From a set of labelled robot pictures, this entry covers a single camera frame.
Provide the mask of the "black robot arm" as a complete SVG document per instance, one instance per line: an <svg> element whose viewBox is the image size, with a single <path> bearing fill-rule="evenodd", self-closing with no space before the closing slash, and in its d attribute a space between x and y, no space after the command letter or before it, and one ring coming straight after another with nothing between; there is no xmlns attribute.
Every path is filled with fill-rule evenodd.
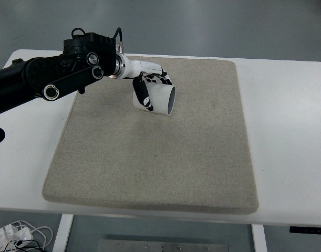
<svg viewBox="0 0 321 252"><path fill-rule="evenodd" d="M64 40L63 53L52 57L21 58L0 70L0 114L36 98L55 101L114 74L116 39L96 33L72 34Z"/></svg>

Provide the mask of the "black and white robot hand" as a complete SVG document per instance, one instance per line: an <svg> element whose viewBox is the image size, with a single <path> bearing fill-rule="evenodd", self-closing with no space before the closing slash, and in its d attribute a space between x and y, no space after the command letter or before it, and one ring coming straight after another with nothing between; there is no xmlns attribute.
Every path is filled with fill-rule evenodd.
<svg viewBox="0 0 321 252"><path fill-rule="evenodd" d="M130 60L123 54L117 54L116 79L131 79L133 87L133 105L135 108L152 112L146 83L162 83L173 85L167 72L156 63Z"/></svg>

